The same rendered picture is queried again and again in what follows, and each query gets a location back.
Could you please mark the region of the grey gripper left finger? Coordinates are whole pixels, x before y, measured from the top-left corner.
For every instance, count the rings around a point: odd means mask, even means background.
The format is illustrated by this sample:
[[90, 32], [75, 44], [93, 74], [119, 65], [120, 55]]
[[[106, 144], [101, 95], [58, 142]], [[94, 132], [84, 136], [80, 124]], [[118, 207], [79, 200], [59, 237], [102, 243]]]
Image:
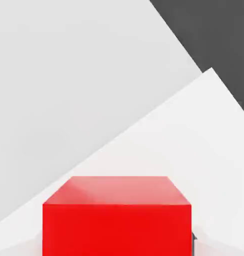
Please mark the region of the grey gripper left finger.
[[42, 232], [35, 238], [10, 248], [7, 256], [42, 256]]

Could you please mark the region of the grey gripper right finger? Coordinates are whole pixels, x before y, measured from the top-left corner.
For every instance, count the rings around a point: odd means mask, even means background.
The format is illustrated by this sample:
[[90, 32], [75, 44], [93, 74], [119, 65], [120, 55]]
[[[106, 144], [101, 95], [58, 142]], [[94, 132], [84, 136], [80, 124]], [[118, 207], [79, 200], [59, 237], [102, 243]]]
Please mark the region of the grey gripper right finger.
[[194, 256], [243, 256], [243, 250], [211, 239], [199, 226], [193, 227]]

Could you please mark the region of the small red cube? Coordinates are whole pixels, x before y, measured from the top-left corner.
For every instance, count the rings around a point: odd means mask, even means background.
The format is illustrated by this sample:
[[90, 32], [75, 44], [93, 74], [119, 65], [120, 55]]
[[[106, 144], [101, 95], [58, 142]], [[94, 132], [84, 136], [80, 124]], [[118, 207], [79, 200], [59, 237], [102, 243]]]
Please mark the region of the small red cube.
[[73, 176], [43, 203], [43, 256], [192, 256], [191, 204], [165, 176]]

